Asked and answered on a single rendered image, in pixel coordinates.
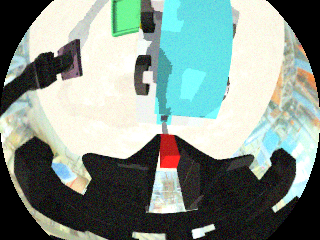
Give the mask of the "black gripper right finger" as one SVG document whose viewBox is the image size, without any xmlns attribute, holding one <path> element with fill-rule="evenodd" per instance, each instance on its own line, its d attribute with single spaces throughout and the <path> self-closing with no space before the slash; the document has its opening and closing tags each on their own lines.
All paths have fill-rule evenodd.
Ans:
<svg viewBox="0 0 320 240">
<path fill-rule="evenodd" d="M 219 180 L 221 175 L 239 171 L 239 169 L 251 167 L 255 156 L 243 155 L 229 157 L 229 159 L 217 160 L 201 152 L 195 145 L 188 143 L 179 136 L 175 136 L 177 151 L 180 153 L 179 165 L 177 165 L 177 176 L 181 189 L 181 196 L 184 200 L 185 211 L 197 209 L 201 197 L 208 193 L 212 185 Z"/>
</svg>

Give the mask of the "green tray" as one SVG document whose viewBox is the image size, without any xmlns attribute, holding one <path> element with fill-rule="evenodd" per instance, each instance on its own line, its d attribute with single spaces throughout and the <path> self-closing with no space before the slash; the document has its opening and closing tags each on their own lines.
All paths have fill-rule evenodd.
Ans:
<svg viewBox="0 0 320 240">
<path fill-rule="evenodd" d="M 139 0 L 120 0 L 116 1 L 116 21 L 115 29 L 117 32 L 129 31 L 129 29 L 139 29 Z"/>
<path fill-rule="evenodd" d="M 120 0 L 112 0 L 111 1 L 111 29 L 112 29 L 112 36 L 115 36 L 115 37 L 120 37 L 121 35 L 128 35 L 128 33 L 137 33 L 137 32 L 140 32 L 139 31 L 139 29 L 129 29 L 129 31 L 123 31 L 123 32 L 115 32 L 116 31 L 116 27 L 115 27 L 115 19 L 116 19 L 116 17 L 115 17 L 115 15 L 116 15 L 116 13 L 115 13 L 115 11 L 116 11 L 116 1 L 120 1 Z M 141 17 L 140 17 L 140 12 L 141 12 L 141 9 L 140 9 L 140 5 L 141 5 L 141 0 L 139 0 L 139 1 L 137 1 L 137 3 L 139 3 L 139 11 L 137 11 L 137 12 L 139 12 L 139 19 L 141 20 Z M 139 20 L 139 24 L 140 24 L 140 20 Z"/>
</svg>

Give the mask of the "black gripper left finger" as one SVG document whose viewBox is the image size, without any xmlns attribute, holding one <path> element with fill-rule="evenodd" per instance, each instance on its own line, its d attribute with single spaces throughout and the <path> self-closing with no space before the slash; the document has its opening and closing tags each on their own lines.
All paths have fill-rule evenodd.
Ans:
<svg viewBox="0 0 320 240">
<path fill-rule="evenodd" d="M 113 156 L 97 155 L 97 153 L 84 153 L 84 167 L 91 177 L 111 181 L 111 183 L 133 185 L 139 187 L 141 201 L 145 204 L 145 212 L 151 207 L 153 184 L 156 180 L 156 167 L 160 155 L 161 136 L 157 133 L 144 144 L 135 155 L 128 159 L 117 159 Z"/>
</svg>

